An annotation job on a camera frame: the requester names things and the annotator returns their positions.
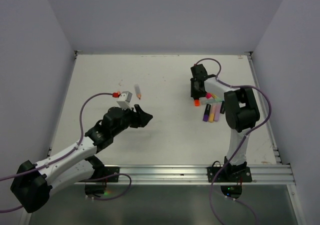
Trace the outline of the purple highlighter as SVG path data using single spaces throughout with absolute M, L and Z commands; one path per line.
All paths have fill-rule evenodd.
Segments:
M 211 112 L 211 104 L 206 104 L 204 114 L 203 114 L 203 119 L 202 119 L 204 122 L 209 121 L 210 112 Z

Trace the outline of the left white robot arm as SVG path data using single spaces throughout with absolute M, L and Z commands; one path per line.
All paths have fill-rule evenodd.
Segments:
M 138 104 L 130 109 L 111 107 L 79 141 L 36 163 L 23 162 L 10 186 L 11 192 L 27 213 L 33 213 L 65 187 L 79 181 L 101 180 L 104 169 L 96 154 L 127 128 L 144 128 L 152 119 Z

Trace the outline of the black neon orange highlighter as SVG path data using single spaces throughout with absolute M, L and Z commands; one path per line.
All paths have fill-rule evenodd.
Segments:
M 201 105 L 200 100 L 199 99 L 194 99 L 194 106 L 195 107 L 199 107 Z

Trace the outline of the pastel green highlighter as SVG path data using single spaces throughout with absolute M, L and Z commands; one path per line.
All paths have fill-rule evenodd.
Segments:
M 207 105 L 207 104 L 215 104 L 215 103 L 222 103 L 224 100 L 221 98 L 206 98 L 206 99 L 202 99 L 200 101 L 201 105 Z

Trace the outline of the pastel orange highlighter body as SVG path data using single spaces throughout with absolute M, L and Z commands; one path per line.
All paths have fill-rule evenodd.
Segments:
M 135 84 L 134 85 L 134 90 L 135 90 L 135 94 L 136 94 L 136 97 L 141 100 L 142 98 L 142 93 L 141 93 L 141 89 L 140 89 L 140 86 L 138 84 Z

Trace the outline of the aluminium rail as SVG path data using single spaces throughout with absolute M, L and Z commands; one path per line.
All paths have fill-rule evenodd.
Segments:
M 133 185 L 210 185 L 206 165 L 118 165 Z M 295 185 L 290 165 L 250 165 L 252 182 L 242 185 Z

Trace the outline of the pastel pink highlighter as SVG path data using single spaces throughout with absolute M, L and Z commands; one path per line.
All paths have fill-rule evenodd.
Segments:
M 214 122 L 218 122 L 219 119 L 220 119 L 221 106 L 222 106 L 221 103 L 217 103 L 216 106 L 215 106 L 214 119 L 213 119 Z

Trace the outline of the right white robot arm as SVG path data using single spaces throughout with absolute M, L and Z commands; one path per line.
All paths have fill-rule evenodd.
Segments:
M 229 85 L 215 74 L 208 74 L 203 64 L 195 64 L 190 70 L 192 98 L 204 98 L 212 93 L 224 101 L 224 115 L 231 134 L 221 173 L 227 181 L 235 181 L 247 167 L 248 132 L 260 120 L 253 89 L 250 86 Z

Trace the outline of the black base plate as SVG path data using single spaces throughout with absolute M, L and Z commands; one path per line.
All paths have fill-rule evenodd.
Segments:
M 231 183 L 233 185 L 221 185 L 221 192 L 232 199 L 238 199 L 243 192 L 243 183 L 251 183 L 253 181 L 251 170 L 244 162 L 240 165 L 228 164 L 215 180 L 217 183 Z
M 93 168 L 93 174 L 90 178 L 87 178 L 90 183 L 98 183 L 98 185 L 86 184 L 84 192 L 88 196 L 94 196 L 100 198 L 107 188 L 107 183 L 117 183 L 119 176 L 111 178 L 104 178 L 106 176 L 114 175 L 120 172 L 118 166 L 105 166 L 96 156 L 90 156 L 85 159 Z

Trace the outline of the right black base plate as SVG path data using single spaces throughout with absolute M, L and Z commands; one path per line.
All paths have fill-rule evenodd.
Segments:
M 232 199 L 238 199 L 243 192 L 243 183 L 251 183 L 253 181 L 251 170 L 244 162 L 240 165 L 228 164 L 215 180 L 217 183 L 231 183 L 233 185 L 221 185 L 221 192 Z

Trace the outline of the pastel yellow highlighter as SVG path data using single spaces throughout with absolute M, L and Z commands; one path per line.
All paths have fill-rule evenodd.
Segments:
M 208 117 L 209 123 L 213 123 L 215 121 L 216 107 L 217 107 L 216 104 L 211 105 L 211 109 L 210 109 L 210 113 L 209 113 L 209 117 Z

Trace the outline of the black neon pink highlighter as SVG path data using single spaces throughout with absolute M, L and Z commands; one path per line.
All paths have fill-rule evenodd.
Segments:
M 211 93 L 206 93 L 205 97 L 206 97 L 207 99 L 209 99 L 209 98 L 212 98 L 213 96 L 212 96 Z

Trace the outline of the black blue highlighter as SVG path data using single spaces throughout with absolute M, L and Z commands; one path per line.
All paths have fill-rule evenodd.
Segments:
M 225 113 L 225 102 L 224 102 L 224 101 L 222 101 L 222 103 L 221 103 L 220 113 L 221 113 L 221 114 L 224 114 L 224 113 Z

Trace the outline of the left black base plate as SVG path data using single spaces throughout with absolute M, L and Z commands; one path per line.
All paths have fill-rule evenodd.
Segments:
M 104 178 L 106 176 L 114 175 L 120 172 L 118 166 L 105 166 L 96 156 L 90 156 L 85 159 L 93 168 L 93 174 L 90 178 L 87 178 L 90 183 L 98 183 L 98 185 L 86 184 L 84 192 L 88 196 L 94 196 L 100 198 L 107 188 L 107 183 L 117 183 L 119 176 L 111 178 Z

